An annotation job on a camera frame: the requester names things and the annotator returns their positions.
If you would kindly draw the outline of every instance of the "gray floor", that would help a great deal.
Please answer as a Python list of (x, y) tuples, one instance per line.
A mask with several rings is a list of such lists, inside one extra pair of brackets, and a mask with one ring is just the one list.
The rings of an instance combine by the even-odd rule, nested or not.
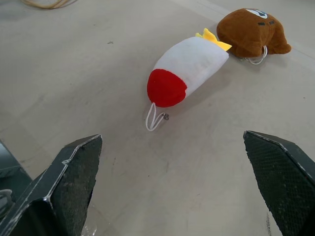
[[(159, 57), (242, 7), (277, 17), (292, 52), (259, 66), (230, 57), (148, 132)], [(63, 145), (102, 134), (99, 236), (268, 236), (242, 135), (277, 135), (315, 157), (314, 11), (313, 0), (78, 0), (53, 11), (2, 0), (0, 138), (35, 177)], [(271, 231), (281, 235), (272, 217)]]

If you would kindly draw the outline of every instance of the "white string loop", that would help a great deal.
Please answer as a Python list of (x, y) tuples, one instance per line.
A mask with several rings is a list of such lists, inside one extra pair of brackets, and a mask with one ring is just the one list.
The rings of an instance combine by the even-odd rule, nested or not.
[[(151, 114), (151, 111), (153, 108), (154, 108), (153, 119), (152, 119), (150, 127), (148, 127), (149, 117), (150, 117), (150, 114)], [(148, 115), (147, 115), (147, 118), (146, 118), (147, 130), (149, 130), (149, 131), (155, 130), (158, 127), (158, 125), (162, 122), (163, 119), (168, 119), (168, 114), (166, 114), (164, 112), (159, 114), (157, 117), (156, 117), (156, 115), (157, 115), (157, 107), (156, 107), (156, 104), (154, 102), (154, 103), (152, 103), (151, 108), (150, 108)]]
[(267, 46), (265, 45), (264, 46), (264, 53), (262, 54), (262, 57), (260, 59), (250, 59), (250, 58), (245, 58), (245, 60), (248, 60), (251, 64), (253, 65), (258, 65), (258, 64), (261, 64), (262, 63), (262, 60), (265, 59), (265, 57), (267, 56), (268, 54), (268, 49), (267, 49)]

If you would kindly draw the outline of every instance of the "bear face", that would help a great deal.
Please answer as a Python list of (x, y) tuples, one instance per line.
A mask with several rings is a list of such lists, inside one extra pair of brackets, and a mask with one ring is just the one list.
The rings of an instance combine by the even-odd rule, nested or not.
[(239, 9), (225, 16), (217, 26), (220, 41), (232, 45), (230, 52), (240, 58), (259, 57), (263, 46), (268, 54), (286, 54), (291, 46), (281, 23), (257, 9)]

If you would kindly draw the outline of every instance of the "plush toy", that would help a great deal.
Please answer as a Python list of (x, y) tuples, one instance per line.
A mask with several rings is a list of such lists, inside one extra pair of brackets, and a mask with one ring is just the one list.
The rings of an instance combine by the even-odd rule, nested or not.
[[(176, 44), (157, 61), (147, 85), (152, 102), (146, 119), (149, 131), (155, 130), (163, 118), (168, 118), (165, 113), (156, 117), (156, 106), (170, 107), (183, 101), (221, 68), (228, 59), (226, 51), (230, 47), (204, 29), (203, 35), (197, 33), (196, 37)], [(152, 109), (153, 120), (148, 127)]]
[[(230, 52), (259, 64), (267, 54), (291, 51), (281, 23), (272, 15), (257, 9), (239, 9), (225, 16), (217, 26), (218, 38), (230, 45)], [(259, 60), (251, 58), (262, 56)]]

